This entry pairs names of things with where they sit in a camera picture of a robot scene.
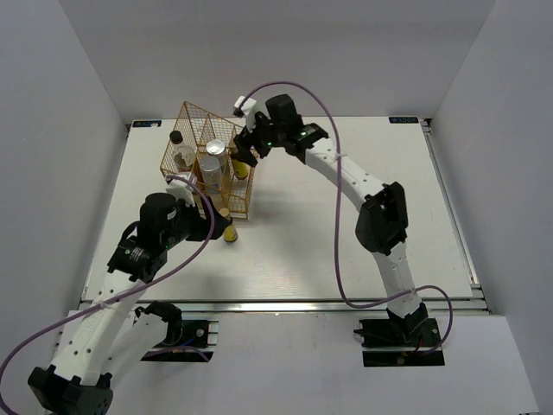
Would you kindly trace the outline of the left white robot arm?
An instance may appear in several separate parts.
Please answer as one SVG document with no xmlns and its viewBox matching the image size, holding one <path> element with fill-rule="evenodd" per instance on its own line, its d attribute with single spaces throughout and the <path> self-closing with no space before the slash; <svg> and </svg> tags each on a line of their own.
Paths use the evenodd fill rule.
<svg viewBox="0 0 553 415">
<path fill-rule="evenodd" d="M 148 195 L 138 221 L 127 226 L 108 261 L 90 314 L 48 367 L 29 376 L 41 406 L 54 414 L 106 413 L 117 380 L 154 346 L 181 339 L 181 312 L 161 301 L 141 310 L 133 328 L 119 334 L 147 284 L 165 266 L 168 251 L 182 241 L 218 239 L 231 224 L 209 199 L 196 207 L 167 193 Z"/>
</svg>

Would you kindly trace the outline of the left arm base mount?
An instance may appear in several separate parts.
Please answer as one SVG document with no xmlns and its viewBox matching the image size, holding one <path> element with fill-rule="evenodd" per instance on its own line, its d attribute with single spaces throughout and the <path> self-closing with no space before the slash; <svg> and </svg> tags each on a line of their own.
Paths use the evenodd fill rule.
<svg viewBox="0 0 553 415">
<path fill-rule="evenodd" d="M 185 316 L 181 328 L 149 351 L 142 361 L 208 363 L 218 341 L 219 322 L 211 318 Z"/>
</svg>

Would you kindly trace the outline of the white jar blue label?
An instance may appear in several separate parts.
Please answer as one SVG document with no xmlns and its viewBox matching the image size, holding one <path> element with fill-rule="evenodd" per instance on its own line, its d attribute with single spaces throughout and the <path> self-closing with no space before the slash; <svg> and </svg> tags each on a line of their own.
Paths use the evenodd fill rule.
<svg viewBox="0 0 553 415">
<path fill-rule="evenodd" d="M 213 156 L 219 161 L 220 169 L 224 171 L 227 162 L 226 144 L 221 140 L 213 139 L 207 142 L 206 152 L 209 156 Z"/>
</svg>

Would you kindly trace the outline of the small yellow bottle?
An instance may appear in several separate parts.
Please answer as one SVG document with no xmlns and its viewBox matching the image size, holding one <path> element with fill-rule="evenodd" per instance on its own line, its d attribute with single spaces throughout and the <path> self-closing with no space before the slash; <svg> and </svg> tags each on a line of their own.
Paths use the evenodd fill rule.
<svg viewBox="0 0 553 415">
<path fill-rule="evenodd" d="M 246 163 L 240 162 L 236 158 L 236 152 L 235 151 L 230 152 L 230 158 L 231 158 L 231 163 L 232 163 L 234 176 L 238 180 L 246 179 L 249 175 L 249 166 Z"/>
<path fill-rule="evenodd" d="M 230 222 L 230 224 L 226 227 L 226 229 L 223 232 L 224 241 L 228 243 L 235 242 L 238 239 L 238 232 L 234 225 L 233 218 L 231 216 L 230 211 L 226 207 L 223 207 L 219 210 L 219 214 Z"/>
</svg>

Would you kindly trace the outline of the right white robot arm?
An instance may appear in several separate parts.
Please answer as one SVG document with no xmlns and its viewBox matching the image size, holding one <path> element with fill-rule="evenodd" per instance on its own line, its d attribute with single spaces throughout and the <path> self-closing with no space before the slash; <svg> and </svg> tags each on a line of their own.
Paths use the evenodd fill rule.
<svg viewBox="0 0 553 415">
<path fill-rule="evenodd" d="M 277 95 L 260 106 L 241 96 L 234 115 L 245 127 L 233 139 L 233 159 L 256 166 L 274 148 L 282 148 L 303 164 L 325 176 L 345 196 L 359 216 L 355 226 L 358 242 L 374 257 L 386 296 L 388 344 L 411 344 L 422 333 L 428 311 L 416 292 L 406 254 L 407 207 L 403 186 L 387 184 L 366 173 L 338 149 L 337 140 L 315 123 L 306 124 L 287 94 Z"/>
</svg>

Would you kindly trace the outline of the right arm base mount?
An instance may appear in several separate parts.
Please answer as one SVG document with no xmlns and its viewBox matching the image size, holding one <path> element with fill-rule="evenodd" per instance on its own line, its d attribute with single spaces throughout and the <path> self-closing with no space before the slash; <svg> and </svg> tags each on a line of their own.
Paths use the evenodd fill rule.
<svg viewBox="0 0 553 415">
<path fill-rule="evenodd" d="M 410 337 L 390 320 L 364 319 L 353 331 L 361 341 L 364 367 L 443 367 L 442 340 L 435 318 L 430 318 Z"/>
</svg>

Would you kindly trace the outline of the dark sauce glass bottle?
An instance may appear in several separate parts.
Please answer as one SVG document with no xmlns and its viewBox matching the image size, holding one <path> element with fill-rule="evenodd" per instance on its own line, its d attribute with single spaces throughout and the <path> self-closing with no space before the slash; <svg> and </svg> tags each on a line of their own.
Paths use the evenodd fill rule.
<svg viewBox="0 0 553 415">
<path fill-rule="evenodd" d="M 173 145 L 173 161 L 177 170 L 179 172 L 191 171 L 196 158 L 195 149 L 184 143 L 184 138 L 178 130 L 169 133 L 169 140 Z"/>
</svg>

